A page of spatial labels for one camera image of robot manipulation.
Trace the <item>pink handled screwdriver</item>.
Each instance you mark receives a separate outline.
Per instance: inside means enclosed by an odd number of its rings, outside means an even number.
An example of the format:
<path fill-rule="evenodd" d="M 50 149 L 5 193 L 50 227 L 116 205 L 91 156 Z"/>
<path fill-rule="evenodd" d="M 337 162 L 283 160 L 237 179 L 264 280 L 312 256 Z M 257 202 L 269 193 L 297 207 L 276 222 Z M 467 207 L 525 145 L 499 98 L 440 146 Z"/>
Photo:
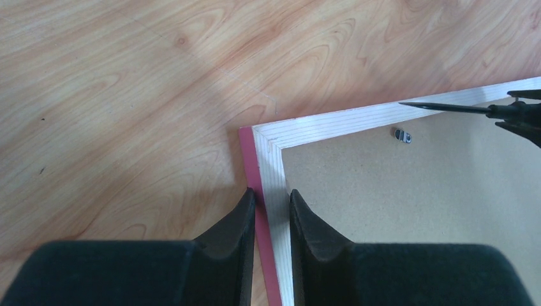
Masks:
<path fill-rule="evenodd" d="M 527 104 L 522 101 L 513 102 L 511 105 L 489 105 L 487 107 L 413 102 L 400 103 L 400 105 L 444 112 L 475 113 L 485 115 L 490 119 L 509 120 L 531 125 L 540 124 L 540 104 Z"/>

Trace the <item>pink picture frame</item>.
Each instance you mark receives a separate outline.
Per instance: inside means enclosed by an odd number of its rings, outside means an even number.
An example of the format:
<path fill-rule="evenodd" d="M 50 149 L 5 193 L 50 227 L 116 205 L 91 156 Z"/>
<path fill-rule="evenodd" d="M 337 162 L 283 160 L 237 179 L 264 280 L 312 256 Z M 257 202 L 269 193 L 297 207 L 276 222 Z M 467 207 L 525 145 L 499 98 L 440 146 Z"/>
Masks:
<path fill-rule="evenodd" d="M 246 127 L 240 130 L 248 180 L 261 193 L 265 207 L 263 216 L 257 220 L 256 231 L 260 252 L 269 252 L 273 255 L 272 259 L 262 260 L 263 273 L 267 284 L 267 294 L 271 305 L 296 305 L 293 298 L 289 207 L 290 194 L 296 189 L 289 189 L 287 187 L 282 151 L 299 145 L 445 113 L 400 105 L 400 103 L 409 102 L 400 101 L 398 103 L 353 108 L 340 112 L 324 113 Z M 356 243 L 457 244 L 432 242 Z"/>

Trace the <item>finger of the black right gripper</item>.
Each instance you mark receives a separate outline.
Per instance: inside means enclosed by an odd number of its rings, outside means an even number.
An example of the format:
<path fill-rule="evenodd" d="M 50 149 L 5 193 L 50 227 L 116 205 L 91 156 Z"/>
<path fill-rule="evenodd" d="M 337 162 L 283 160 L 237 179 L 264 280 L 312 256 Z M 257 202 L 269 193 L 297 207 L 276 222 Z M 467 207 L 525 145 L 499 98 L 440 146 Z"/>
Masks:
<path fill-rule="evenodd" d="M 508 91 L 507 94 L 515 99 L 534 99 L 541 100 L 541 90 L 522 90 L 522 91 Z"/>
<path fill-rule="evenodd" d="M 515 135 L 518 135 L 522 138 L 529 140 L 530 142 L 534 143 L 537 147 L 541 147 L 539 127 L 529 127 L 529 126 L 524 126 L 524 125 L 512 124 L 508 122 L 496 122 L 495 125 Z"/>

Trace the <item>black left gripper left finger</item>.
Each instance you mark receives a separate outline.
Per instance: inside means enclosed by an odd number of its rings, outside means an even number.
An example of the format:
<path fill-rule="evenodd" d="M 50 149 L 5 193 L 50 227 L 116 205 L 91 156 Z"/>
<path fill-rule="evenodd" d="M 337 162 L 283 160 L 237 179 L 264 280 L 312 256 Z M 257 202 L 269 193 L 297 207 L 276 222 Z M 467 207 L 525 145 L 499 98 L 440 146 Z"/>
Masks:
<path fill-rule="evenodd" d="M 31 254 L 2 305 L 249 305 L 256 197 L 192 240 L 57 240 Z"/>

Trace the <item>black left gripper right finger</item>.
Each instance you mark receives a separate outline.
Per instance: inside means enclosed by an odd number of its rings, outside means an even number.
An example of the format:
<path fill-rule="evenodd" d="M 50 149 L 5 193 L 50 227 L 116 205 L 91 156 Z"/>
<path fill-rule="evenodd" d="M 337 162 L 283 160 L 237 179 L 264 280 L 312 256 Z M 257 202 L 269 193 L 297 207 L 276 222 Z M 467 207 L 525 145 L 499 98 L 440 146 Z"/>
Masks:
<path fill-rule="evenodd" d="M 289 199 L 296 305 L 531 305 L 509 260 L 480 244 L 359 244 Z"/>

